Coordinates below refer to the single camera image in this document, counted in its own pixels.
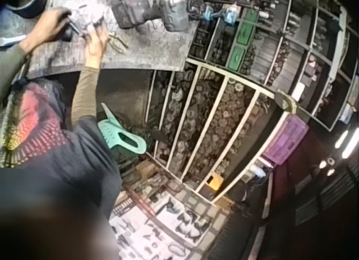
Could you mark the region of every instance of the purple plastic bin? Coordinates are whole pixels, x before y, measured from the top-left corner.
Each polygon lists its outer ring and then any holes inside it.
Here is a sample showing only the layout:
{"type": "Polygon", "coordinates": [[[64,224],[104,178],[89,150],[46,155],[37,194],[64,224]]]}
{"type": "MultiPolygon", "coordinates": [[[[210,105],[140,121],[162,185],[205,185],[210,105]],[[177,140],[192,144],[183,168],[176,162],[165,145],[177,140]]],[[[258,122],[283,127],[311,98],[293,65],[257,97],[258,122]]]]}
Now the purple plastic bin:
{"type": "Polygon", "coordinates": [[[281,165],[297,148],[309,127],[299,117],[289,114],[263,155],[281,165]]]}

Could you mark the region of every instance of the power tool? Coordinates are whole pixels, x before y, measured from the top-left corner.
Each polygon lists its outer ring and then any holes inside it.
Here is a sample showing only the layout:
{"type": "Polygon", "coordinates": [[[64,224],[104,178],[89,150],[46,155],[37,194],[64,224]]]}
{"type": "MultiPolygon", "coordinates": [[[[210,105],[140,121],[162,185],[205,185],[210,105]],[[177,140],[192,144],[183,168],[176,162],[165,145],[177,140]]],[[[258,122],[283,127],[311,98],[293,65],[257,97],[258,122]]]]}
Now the power tool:
{"type": "Polygon", "coordinates": [[[122,0],[112,7],[112,12],[121,29],[130,29],[149,20],[162,19],[167,31],[184,31],[189,19],[186,0],[122,0]]]}

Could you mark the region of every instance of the small metal part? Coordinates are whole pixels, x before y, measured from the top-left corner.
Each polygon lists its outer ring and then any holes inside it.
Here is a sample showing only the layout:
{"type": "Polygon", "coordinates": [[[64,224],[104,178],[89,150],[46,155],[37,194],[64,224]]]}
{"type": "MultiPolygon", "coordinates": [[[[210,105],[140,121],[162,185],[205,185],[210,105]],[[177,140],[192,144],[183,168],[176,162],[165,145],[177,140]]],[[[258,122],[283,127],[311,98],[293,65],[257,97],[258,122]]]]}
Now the small metal part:
{"type": "Polygon", "coordinates": [[[19,35],[11,38],[0,37],[0,47],[9,47],[23,41],[25,38],[26,35],[19,35]]]}
{"type": "Polygon", "coordinates": [[[67,16],[67,18],[70,20],[70,22],[68,23],[69,26],[72,28],[72,30],[80,37],[83,38],[84,34],[82,33],[82,31],[77,27],[77,25],[75,24],[75,22],[67,16]]]}

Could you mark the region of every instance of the metal component pile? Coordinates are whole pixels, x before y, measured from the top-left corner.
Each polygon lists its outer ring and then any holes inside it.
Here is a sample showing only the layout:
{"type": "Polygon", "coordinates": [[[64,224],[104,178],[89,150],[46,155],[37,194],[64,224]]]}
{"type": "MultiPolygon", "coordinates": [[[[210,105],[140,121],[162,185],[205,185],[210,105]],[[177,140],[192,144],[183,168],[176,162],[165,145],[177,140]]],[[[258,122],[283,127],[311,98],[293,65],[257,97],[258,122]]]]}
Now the metal component pile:
{"type": "Polygon", "coordinates": [[[190,106],[186,112],[169,170],[181,174],[191,155],[209,112],[214,104],[223,76],[208,69],[202,69],[190,106]]]}
{"type": "Polygon", "coordinates": [[[161,128],[161,131],[166,135],[168,141],[166,143],[159,142],[157,150],[157,156],[164,162],[167,162],[171,152],[171,145],[174,141],[194,76],[195,68],[189,64],[186,64],[184,72],[177,72],[174,76],[169,103],[161,128]]]}
{"type": "Polygon", "coordinates": [[[230,80],[211,124],[189,169],[189,173],[204,179],[232,137],[253,97],[254,90],[230,80]]]}
{"type": "Polygon", "coordinates": [[[217,174],[222,175],[225,172],[226,168],[231,164],[232,158],[239,154],[241,146],[245,142],[246,137],[248,137],[250,132],[252,132],[257,119],[261,117],[264,113],[268,113],[269,107],[270,100],[267,98],[267,96],[261,94],[257,99],[257,102],[252,109],[251,114],[249,115],[242,130],[240,131],[240,134],[238,135],[237,139],[235,139],[229,152],[225,155],[225,158],[221,161],[220,165],[215,170],[217,174]]]}

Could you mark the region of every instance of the black object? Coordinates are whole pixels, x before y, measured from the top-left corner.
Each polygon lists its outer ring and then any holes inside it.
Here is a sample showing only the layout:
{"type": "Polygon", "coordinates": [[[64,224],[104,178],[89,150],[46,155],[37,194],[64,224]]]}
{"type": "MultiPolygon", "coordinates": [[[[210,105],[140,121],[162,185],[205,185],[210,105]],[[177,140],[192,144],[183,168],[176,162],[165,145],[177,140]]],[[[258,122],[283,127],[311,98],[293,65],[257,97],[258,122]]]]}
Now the black object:
{"type": "Polygon", "coordinates": [[[6,6],[15,14],[32,19],[44,11],[46,3],[47,0],[10,0],[6,6]]]}
{"type": "Polygon", "coordinates": [[[162,19],[167,31],[176,32],[188,27],[186,0],[154,0],[152,7],[148,0],[122,0],[112,7],[118,26],[130,29],[149,20],[162,19]]]}

